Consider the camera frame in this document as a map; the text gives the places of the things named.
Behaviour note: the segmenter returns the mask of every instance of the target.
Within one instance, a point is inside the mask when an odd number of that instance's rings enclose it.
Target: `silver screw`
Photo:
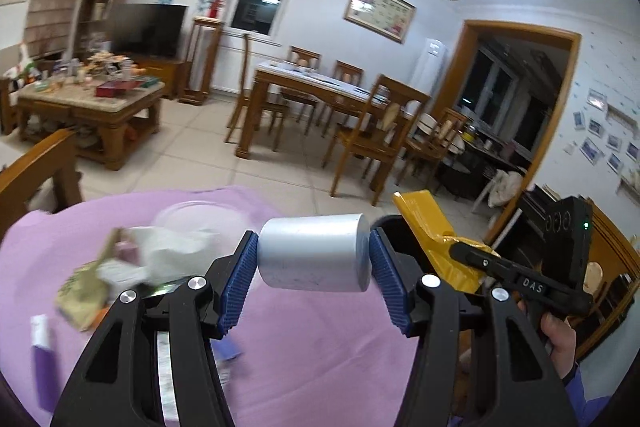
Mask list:
[[[491,290],[491,295],[500,302],[504,302],[509,298],[509,292],[504,288],[494,288]]]
[[[189,280],[189,288],[192,290],[199,290],[207,284],[207,280],[204,277],[194,277]]]
[[[423,275],[421,281],[423,285],[427,286],[427,288],[437,288],[438,286],[440,286],[439,277],[431,273]]]
[[[133,290],[126,290],[120,294],[120,302],[129,304],[136,299],[136,293]]]

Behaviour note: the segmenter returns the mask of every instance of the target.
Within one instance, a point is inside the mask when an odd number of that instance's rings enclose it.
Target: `human hand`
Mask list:
[[[524,301],[518,303],[518,308],[526,313]],[[546,312],[540,320],[540,328],[548,337],[553,346],[549,358],[553,363],[560,378],[566,377],[574,367],[575,360],[575,331],[567,320],[561,321],[558,317]]]

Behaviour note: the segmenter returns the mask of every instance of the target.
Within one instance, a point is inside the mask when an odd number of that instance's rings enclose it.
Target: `blue rubber gripper pad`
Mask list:
[[[407,335],[411,327],[408,296],[377,230],[369,234],[369,256],[371,272],[385,299],[391,322]]]
[[[231,328],[238,324],[240,312],[257,267],[258,234],[254,232],[242,250],[240,259],[222,291],[220,299],[222,313],[218,319],[218,330],[223,335],[226,335]]]

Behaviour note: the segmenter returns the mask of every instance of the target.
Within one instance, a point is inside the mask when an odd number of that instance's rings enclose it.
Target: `dark window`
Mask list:
[[[522,123],[518,127],[518,132],[513,140],[530,151],[545,121],[547,111],[548,106],[532,96],[527,112],[524,114]]]
[[[471,110],[476,108],[480,94],[482,93],[482,88],[493,64],[489,57],[478,51],[476,60],[471,68],[471,73],[469,73],[469,77],[466,80],[465,89],[460,96],[460,100],[458,100],[460,107],[468,107]]]
[[[232,28],[268,35],[281,0],[239,0]]]
[[[511,77],[504,70],[500,70],[497,78],[495,79],[494,89],[491,93],[491,98],[486,104],[484,111],[482,112],[482,120],[488,125],[493,125],[495,117],[500,112],[500,107],[504,101],[504,97],[507,95],[509,86],[511,85]]]

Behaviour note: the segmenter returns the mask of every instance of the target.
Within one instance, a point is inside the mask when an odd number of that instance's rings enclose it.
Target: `white plate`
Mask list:
[[[231,255],[251,223],[238,211],[210,201],[186,201],[160,212],[152,223],[175,232],[212,232],[220,235],[220,257]]]

